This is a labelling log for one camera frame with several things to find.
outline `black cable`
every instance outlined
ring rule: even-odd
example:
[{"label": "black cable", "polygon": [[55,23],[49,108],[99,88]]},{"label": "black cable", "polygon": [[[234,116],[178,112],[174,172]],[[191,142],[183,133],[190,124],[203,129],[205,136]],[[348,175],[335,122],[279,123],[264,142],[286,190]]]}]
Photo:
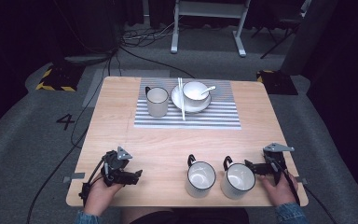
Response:
[{"label": "black cable", "polygon": [[74,149],[76,148],[77,144],[80,143],[80,141],[83,139],[83,137],[86,135],[87,130],[89,128],[87,128],[82,135],[80,136],[80,138],[76,141],[76,144],[68,151],[68,153],[66,153],[66,155],[63,157],[63,159],[60,161],[60,163],[56,166],[56,168],[53,170],[53,172],[48,176],[48,178],[46,179],[46,181],[43,183],[42,187],[40,187],[39,191],[36,193],[36,195],[34,196],[34,199],[31,203],[30,209],[28,211],[28,217],[27,217],[27,223],[30,223],[31,220],[31,214],[32,214],[32,210],[34,209],[34,204],[36,202],[37,197],[39,197],[40,193],[42,192],[43,188],[46,186],[46,184],[49,182],[49,180],[54,176],[54,174],[57,172],[57,170],[60,168],[60,166],[63,164],[63,162],[66,160],[66,158],[68,158],[68,156],[72,153],[72,151],[74,151]]},{"label": "black cable", "polygon": [[[141,39],[141,38],[148,38],[148,37],[155,37],[155,34],[162,34],[163,31],[167,30],[166,29],[161,29],[161,30],[154,30],[153,32],[151,33],[146,33],[150,30],[150,28],[148,29],[139,29],[139,30],[130,30],[130,31],[125,31],[124,35],[123,35],[123,38],[125,40],[130,40],[130,39]],[[141,30],[144,30],[142,34],[138,35],[138,31],[141,31]]]},{"label": "black cable", "polygon": [[[169,35],[169,34],[163,34],[163,32],[165,32],[165,31],[169,32],[172,30],[172,28],[171,29],[168,29],[168,28],[169,27],[162,29],[160,31],[155,31],[155,32],[147,34],[147,35],[145,35],[145,34],[137,35],[136,34],[136,36],[131,36],[131,35],[128,37],[123,36],[122,43],[124,46],[129,47],[129,48],[146,47],[146,46],[153,44],[157,40],[160,40],[160,39],[164,38],[165,36]],[[137,39],[138,43],[136,43],[136,44],[130,43],[130,40],[133,40],[133,39]],[[145,41],[149,41],[149,43],[142,45],[142,43]]]},{"label": "black cable", "polygon": [[153,60],[146,59],[146,58],[144,58],[144,57],[141,57],[141,56],[135,55],[135,54],[133,54],[133,53],[131,53],[131,52],[127,51],[126,49],[124,49],[124,48],[123,48],[123,47],[121,47],[121,46],[120,46],[120,48],[121,48],[121,49],[123,49],[124,51],[126,51],[127,53],[129,53],[130,55],[134,56],[134,57],[137,57],[137,58],[140,58],[140,59],[146,60],[146,61],[151,62],[151,63],[158,63],[158,64],[162,64],[162,65],[168,66],[168,67],[170,67],[170,68],[173,68],[173,69],[179,70],[179,71],[181,71],[181,72],[183,72],[183,73],[187,74],[188,76],[190,76],[190,77],[192,77],[192,78],[195,78],[195,77],[193,77],[192,75],[190,75],[187,71],[184,71],[184,70],[182,70],[182,69],[180,69],[180,68],[177,68],[177,67],[171,66],[171,65],[166,64],[166,63],[159,63],[159,62],[156,62],[156,61],[153,61]]},{"label": "black cable", "polygon": [[92,185],[94,185],[95,182],[97,182],[99,179],[102,179],[102,178],[103,178],[103,176],[98,177],[97,179],[95,179],[94,181],[92,181],[92,183],[91,183],[89,186],[92,187]]},{"label": "black cable", "polygon": [[69,23],[68,19],[63,14],[63,12],[62,12],[60,6],[58,5],[57,1],[56,0],[53,0],[53,1],[54,1],[55,6],[57,7],[57,9],[59,10],[63,20],[65,21],[66,25],[68,26],[69,30],[72,32],[72,34],[74,35],[74,37],[76,38],[78,43],[80,43],[80,45],[83,46],[83,48],[88,49],[89,51],[94,52],[94,53],[108,53],[109,51],[112,51],[112,50],[114,50],[116,48],[116,47],[113,47],[110,50],[98,51],[98,50],[94,50],[94,49],[89,48],[88,46],[86,46],[84,44],[84,42],[78,37],[78,35],[76,34],[75,30],[72,28],[71,24]]},{"label": "black cable", "polygon": [[304,189],[307,190],[307,192],[312,195],[312,197],[316,200],[316,202],[319,203],[319,205],[322,207],[322,209],[325,211],[325,213],[330,217],[330,219],[333,221],[333,223],[337,224],[336,220],[333,218],[333,216],[331,215],[331,213],[327,210],[327,208],[324,206],[324,204],[310,191],[310,189],[303,185]]},{"label": "black cable", "polygon": [[100,166],[101,166],[102,163],[103,163],[103,160],[100,160],[100,162],[98,162],[98,165],[95,167],[94,171],[92,172],[91,176],[89,177],[88,183],[89,183],[91,186],[95,183],[95,181],[97,181],[97,180],[95,180],[95,181],[93,181],[93,182],[91,183],[92,178],[95,176],[95,173],[97,173],[97,171],[98,171],[98,169],[100,168]]},{"label": "black cable", "polygon": [[107,65],[107,75],[110,76],[110,62],[112,62],[112,57],[113,57],[113,54],[110,55],[110,58],[109,58],[109,63]]},{"label": "black cable", "polygon": [[[106,66],[107,66],[108,62],[106,62],[104,68],[103,68],[103,73],[104,73],[104,70],[106,69]],[[87,104],[84,106],[83,110],[80,112],[80,115],[77,117],[76,121],[75,121],[75,126],[74,126],[74,129],[72,130],[72,133],[71,133],[71,144],[72,146],[74,147],[77,147],[77,148],[81,148],[81,147],[78,147],[76,144],[74,144],[74,132],[75,132],[75,128],[77,126],[77,123],[80,119],[80,117],[83,115],[84,111],[87,109],[87,107],[89,106],[91,100],[94,98],[95,94],[97,93],[97,90],[98,88],[101,86],[101,83],[103,82],[103,73],[102,73],[102,76],[101,76],[101,80],[100,80],[100,83],[98,83],[97,85],[97,88],[95,89],[95,92],[92,94],[91,98],[89,99],[89,101],[87,102]]]},{"label": "black cable", "polygon": [[118,62],[118,72],[120,73],[120,76],[122,76],[122,74],[121,74],[121,63],[120,63],[120,61],[118,60],[118,53],[116,54],[116,60],[117,60],[117,62]]},{"label": "black cable", "polygon": [[283,168],[280,166],[280,164],[277,163],[275,160],[271,160],[271,162],[273,162],[276,166],[279,167],[278,170],[280,170],[283,173],[284,178],[286,178],[287,183],[289,183],[290,190],[292,191],[293,196],[295,196],[296,203],[298,205],[300,205],[300,199],[298,198],[298,194],[297,194],[297,190],[295,188],[295,184],[293,183],[292,179],[290,179],[290,176],[283,170]]}]

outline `human hand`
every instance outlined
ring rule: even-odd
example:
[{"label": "human hand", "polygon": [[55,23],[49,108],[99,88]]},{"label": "human hand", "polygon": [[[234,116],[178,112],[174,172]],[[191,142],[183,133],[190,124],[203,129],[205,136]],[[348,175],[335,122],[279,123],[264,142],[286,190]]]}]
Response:
[{"label": "human hand", "polygon": [[115,194],[123,187],[121,184],[113,184],[107,187],[103,177],[99,174],[93,180],[94,184],[89,191],[89,197],[84,206],[84,213],[100,217],[104,210],[112,202]]},{"label": "human hand", "polygon": [[[289,173],[289,177],[295,186],[297,191],[298,184],[294,176]],[[287,182],[284,174],[281,173],[281,178],[277,186],[272,186],[269,180],[264,176],[260,176],[261,182],[268,193],[269,200],[274,206],[278,206],[284,203],[295,203],[296,198],[293,192],[290,190],[289,182]]]}]

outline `white bowl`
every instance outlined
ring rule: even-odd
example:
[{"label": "white bowl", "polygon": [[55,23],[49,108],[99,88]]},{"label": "white bowl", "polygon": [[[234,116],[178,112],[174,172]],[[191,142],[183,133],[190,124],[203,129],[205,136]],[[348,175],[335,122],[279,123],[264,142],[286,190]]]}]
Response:
[{"label": "white bowl", "polygon": [[[182,105],[180,102],[180,94],[181,93],[179,92],[179,86],[176,86],[175,88],[173,88],[171,92],[171,98],[173,104],[176,105],[176,107],[178,107],[179,109],[182,109]],[[185,103],[185,112],[190,114],[199,113],[202,110],[206,109],[208,105],[211,103],[211,101],[212,101],[212,97],[211,95],[209,95],[209,97],[207,97],[205,101],[200,105],[193,106],[193,105],[187,105]]]},{"label": "white bowl", "polygon": [[206,101],[206,99],[208,99],[208,96],[210,94],[208,91],[202,94],[202,92],[205,91],[207,88],[208,87],[205,86],[205,84],[198,81],[187,82],[183,86],[183,94],[185,96],[184,100],[186,105],[202,105]]}]

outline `printed number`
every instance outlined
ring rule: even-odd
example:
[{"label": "printed number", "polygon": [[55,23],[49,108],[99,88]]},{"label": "printed number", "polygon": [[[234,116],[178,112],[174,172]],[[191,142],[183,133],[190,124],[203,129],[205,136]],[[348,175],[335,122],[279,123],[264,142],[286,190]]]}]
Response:
[{"label": "printed number", "polygon": [[62,118],[57,119],[56,122],[57,122],[57,123],[64,123],[64,124],[65,124],[65,127],[64,127],[63,129],[66,131],[66,129],[68,128],[68,125],[69,125],[70,123],[75,123],[75,121],[74,121],[74,120],[71,120],[71,118],[72,118],[72,115],[67,114],[67,115],[63,116]]}]

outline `chopsticks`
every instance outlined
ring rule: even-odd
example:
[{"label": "chopsticks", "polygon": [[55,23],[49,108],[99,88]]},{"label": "chopsticks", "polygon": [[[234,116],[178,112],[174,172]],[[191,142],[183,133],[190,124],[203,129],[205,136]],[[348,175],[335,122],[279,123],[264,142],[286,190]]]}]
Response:
[{"label": "chopsticks", "polygon": [[183,80],[181,77],[178,78],[178,82],[179,82],[179,96],[180,96],[180,104],[182,106],[182,119],[186,120],[185,118],[185,99],[183,96]]}]

